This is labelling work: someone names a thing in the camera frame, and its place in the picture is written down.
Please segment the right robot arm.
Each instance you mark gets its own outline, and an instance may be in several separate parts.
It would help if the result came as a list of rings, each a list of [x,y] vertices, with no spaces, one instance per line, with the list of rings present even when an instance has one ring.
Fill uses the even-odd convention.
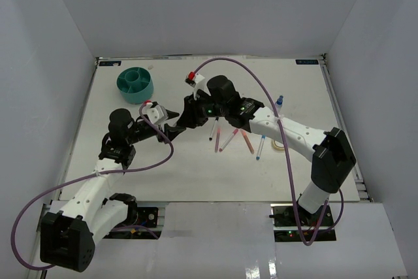
[[[304,226],[316,221],[319,207],[338,192],[356,165],[346,134],[337,127],[324,131],[277,117],[262,102],[239,96],[223,75],[206,80],[190,73],[185,82],[193,87],[193,93],[184,99],[178,126],[194,129],[208,118],[223,117],[231,126],[287,145],[311,162],[311,180],[298,198],[295,219]]]

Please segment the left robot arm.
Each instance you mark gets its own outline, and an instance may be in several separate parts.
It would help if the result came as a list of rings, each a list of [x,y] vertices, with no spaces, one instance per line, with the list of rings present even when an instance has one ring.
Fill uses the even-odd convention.
[[[109,117],[108,132],[93,170],[75,195],[56,213],[48,212],[40,225],[40,260],[53,266],[83,272],[93,259],[95,247],[118,224],[137,221],[136,199],[113,194],[113,185],[127,172],[135,157],[134,145],[150,137],[173,139],[182,129],[167,125],[179,113],[147,102],[134,120],[125,108]]]

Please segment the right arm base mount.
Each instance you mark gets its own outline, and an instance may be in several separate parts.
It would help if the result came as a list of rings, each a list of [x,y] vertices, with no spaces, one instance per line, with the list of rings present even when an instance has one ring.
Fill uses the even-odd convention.
[[[303,209],[298,210],[302,233],[307,242],[311,241],[314,235],[314,229],[319,220],[322,206],[315,214],[310,214]],[[298,233],[297,223],[293,207],[291,205],[285,206],[273,206],[269,218],[272,219],[274,240],[279,242],[302,242]],[[334,218],[330,210],[330,206],[327,205],[325,215],[321,222],[318,234],[315,238],[316,242],[335,242],[336,232],[331,227],[334,225]]]

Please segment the masking tape roll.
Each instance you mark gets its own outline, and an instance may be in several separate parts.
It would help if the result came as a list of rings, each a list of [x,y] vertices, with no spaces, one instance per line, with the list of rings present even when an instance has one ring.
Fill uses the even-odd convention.
[[[285,148],[283,146],[278,145],[275,140],[271,140],[271,145],[272,148],[276,151],[283,152],[285,150]]]

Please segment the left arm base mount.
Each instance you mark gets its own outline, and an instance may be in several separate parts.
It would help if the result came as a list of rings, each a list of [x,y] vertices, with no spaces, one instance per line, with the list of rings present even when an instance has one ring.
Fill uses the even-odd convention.
[[[162,227],[158,222],[157,207],[138,207],[134,221],[119,223],[109,234],[108,239],[120,240],[157,240],[161,236]]]

